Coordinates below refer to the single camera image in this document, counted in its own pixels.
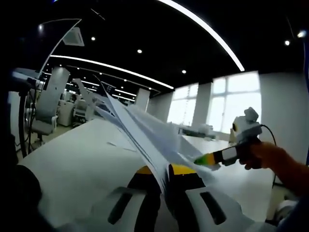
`stack of paper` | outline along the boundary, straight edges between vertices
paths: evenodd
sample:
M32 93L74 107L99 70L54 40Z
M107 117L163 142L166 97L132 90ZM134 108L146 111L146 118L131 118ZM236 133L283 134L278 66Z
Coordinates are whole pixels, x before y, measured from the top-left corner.
M124 106L108 93L107 97L89 92L80 79L75 79L80 93L86 103L103 118L121 128L144 162L155 176L162 193L166 192L168 182L168 165L176 163L195 169L198 174L209 172L214 167L197 166L194 157L202 156L196 148L178 135L172 124L163 123L143 112L135 105ZM111 113L96 106L96 102L104 102Z

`floor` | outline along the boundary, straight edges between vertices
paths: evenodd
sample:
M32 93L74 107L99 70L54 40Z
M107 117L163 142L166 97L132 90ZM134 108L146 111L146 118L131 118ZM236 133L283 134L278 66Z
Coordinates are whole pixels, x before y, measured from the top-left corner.
M53 140L54 138L57 138L60 135L70 131L71 129L72 129L72 127L64 127L64 126L61 126L61 125L57 125L57 129L55 130L55 132L52 133L49 136L44 136L43 140L44 140L45 143L47 143L47 142ZM31 135L31 144L34 143L36 140L37 140L37 134L32 134ZM20 150L17 152L17 156L18 156L19 160L22 159L22 154L21 154ZM272 190L272 194L271 194L271 199L270 199L270 202L269 202L269 209L268 209L268 212L267 212L267 219L268 220L272 220L273 217L274 217L275 210L276 210L277 206L282 201L284 201L284 198L286 196L292 196L292 195L293 194L289 190L287 190L286 188L280 187L280 186L274 186L274 188Z

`window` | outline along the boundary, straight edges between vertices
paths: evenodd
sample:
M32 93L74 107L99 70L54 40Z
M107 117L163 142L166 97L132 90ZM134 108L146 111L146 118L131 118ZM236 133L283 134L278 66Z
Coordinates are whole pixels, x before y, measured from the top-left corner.
M233 121L252 107L261 120L260 81L257 72L247 72L215 79L211 86L211 101L207 124L214 131L230 133Z
M197 101L197 91L198 84L175 90L170 104L168 122L191 126Z

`hand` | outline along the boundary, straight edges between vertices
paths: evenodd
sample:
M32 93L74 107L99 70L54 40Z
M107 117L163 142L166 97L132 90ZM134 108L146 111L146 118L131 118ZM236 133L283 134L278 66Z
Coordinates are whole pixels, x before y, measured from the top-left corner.
M270 168L272 170L282 168L282 165L285 163L282 161L286 160L288 156L284 149L267 142L251 145L250 151L255 158L261 161L262 168ZM239 162L246 165L245 169L250 170L253 167L254 160Z

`black ceiling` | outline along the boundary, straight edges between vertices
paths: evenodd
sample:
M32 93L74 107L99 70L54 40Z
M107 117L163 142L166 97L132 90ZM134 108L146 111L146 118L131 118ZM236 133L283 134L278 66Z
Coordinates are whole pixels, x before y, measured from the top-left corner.
M269 73L302 70L303 39L296 35L300 29L308 29L306 3L176 2L201 17L222 37L245 71ZM53 18L80 17L82 21L77 27L85 44L78 47L61 42L54 55L106 63L175 88L196 82L206 83L215 77L240 72L208 32L157 0L98 0L76 12L72 5L65 5L59 0L50 15ZM290 46L284 45L285 40L291 41ZM138 49L142 50L141 54L137 53ZM124 83L123 79L162 93L171 91L140 77L95 64L62 58L50 58L48 63L49 67L45 69L62 64L73 77L86 77L93 82L96 81L95 74L116 88L124 86L128 92L136 93L140 86ZM152 90L152 96L158 91Z

